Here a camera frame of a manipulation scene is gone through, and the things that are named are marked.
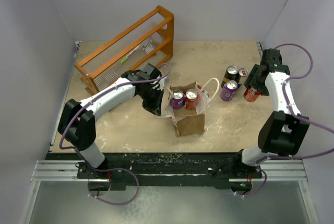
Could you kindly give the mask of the silver blue red can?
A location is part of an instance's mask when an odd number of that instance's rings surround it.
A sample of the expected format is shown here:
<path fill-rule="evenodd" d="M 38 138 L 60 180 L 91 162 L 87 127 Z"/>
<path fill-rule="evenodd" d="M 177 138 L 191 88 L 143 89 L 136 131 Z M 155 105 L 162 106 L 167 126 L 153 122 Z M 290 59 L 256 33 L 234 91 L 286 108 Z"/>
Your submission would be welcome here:
<path fill-rule="evenodd" d="M 237 88 L 239 89 L 241 85 L 245 82 L 248 77 L 248 70 L 245 68 L 240 68 L 236 74 L 235 82 L 237 83 Z"/>

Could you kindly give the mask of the red coke can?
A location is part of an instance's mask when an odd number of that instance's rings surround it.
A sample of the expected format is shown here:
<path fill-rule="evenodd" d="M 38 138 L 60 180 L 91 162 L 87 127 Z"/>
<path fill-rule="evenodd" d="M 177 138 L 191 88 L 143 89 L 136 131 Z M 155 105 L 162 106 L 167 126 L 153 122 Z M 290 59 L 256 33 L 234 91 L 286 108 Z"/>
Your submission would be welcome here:
<path fill-rule="evenodd" d="M 198 92 L 195 89 L 189 89 L 185 93 L 185 109 L 192 110 L 198 102 Z"/>
<path fill-rule="evenodd" d="M 243 94 L 243 97 L 247 102 L 255 102 L 259 96 L 261 96 L 261 92 L 257 91 L 252 86 L 249 86 Z"/>

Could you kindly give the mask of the dark black soda can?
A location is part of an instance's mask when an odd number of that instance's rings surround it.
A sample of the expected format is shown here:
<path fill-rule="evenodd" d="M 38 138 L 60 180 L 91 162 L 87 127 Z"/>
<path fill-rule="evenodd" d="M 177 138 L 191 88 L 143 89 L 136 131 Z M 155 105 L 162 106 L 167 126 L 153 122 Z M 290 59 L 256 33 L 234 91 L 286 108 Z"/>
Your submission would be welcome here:
<path fill-rule="evenodd" d="M 236 78 L 237 73 L 238 73 L 238 68 L 236 66 L 233 65 L 228 66 L 223 76 L 221 88 L 223 88 L 224 84 L 229 80 L 234 80 Z"/>

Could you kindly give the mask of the watermelon print canvas bag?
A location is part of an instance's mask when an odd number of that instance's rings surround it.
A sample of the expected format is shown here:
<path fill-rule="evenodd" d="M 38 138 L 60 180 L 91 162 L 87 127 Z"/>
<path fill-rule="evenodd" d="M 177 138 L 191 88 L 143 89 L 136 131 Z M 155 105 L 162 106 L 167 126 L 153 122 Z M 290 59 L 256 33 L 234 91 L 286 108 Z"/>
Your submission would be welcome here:
<path fill-rule="evenodd" d="M 220 83 L 217 78 L 209 79 L 203 86 L 193 82 L 186 86 L 170 86 L 165 88 L 167 101 L 162 104 L 162 118 L 167 118 L 174 125 L 175 136 L 182 137 L 194 134 L 202 134 L 205 125 L 205 110 L 214 97 L 218 94 Z M 172 91 L 180 89 L 184 93 L 184 106 L 175 110 L 170 105 Z M 198 92 L 198 102 L 194 109 L 185 109 L 185 93 L 189 89 Z"/>

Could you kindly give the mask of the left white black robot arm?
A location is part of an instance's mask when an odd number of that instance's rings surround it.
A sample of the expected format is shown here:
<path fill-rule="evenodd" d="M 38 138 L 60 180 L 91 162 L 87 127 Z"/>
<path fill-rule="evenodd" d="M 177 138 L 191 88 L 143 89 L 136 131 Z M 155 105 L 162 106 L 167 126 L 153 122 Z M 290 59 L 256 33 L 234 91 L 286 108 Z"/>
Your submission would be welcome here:
<path fill-rule="evenodd" d="M 123 73 L 115 83 L 81 101 L 68 100 L 63 108 L 57 131 L 61 141 L 70 142 L 78 156 L 89 165 L 95 178 L 102 178 L 108 170 L 108 160 L 95 143 L 96 122 L 122 102 L 135 96 L 142 99 L 147 112 L 161 116 L 164 82 L 158 68 L 147 64 L 142 70 Z"/>

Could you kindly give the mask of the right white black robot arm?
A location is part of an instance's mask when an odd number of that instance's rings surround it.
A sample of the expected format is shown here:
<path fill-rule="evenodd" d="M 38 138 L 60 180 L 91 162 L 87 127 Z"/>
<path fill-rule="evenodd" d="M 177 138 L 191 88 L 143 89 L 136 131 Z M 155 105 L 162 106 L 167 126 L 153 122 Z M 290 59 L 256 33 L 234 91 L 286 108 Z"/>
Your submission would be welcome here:
<path fill-rule="evenodd" d="M 283 64 L 280 51 L 266 49 L 244 82 L 244 99 L 254 102 L 260 96 L 269 96 L 273 112 L 259 131 L 257 144 L 242 150 L 241 160 L 232 164 L 236 177 L 245 177 L 251 166 L 271 157 L 290 158 L 297 154 L 309 128 L 309 118 L 297 108 L 288 78 L 290 70 Z"/>

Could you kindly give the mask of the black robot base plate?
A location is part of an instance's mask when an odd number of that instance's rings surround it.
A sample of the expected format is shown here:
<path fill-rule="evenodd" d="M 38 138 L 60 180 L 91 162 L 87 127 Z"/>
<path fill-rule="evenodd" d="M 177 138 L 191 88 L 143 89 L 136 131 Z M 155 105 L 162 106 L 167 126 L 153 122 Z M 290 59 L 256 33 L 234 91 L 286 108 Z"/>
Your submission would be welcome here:
<path fill-rule="evenodd" d="M 262 174 L 242 164 L 236 152 L 106 153 L 108 164 L 98 171 L 76 163 L 78 177 L 97 181 L 112 191 L 128 186 L 193 186 L 249 191 Z"/>

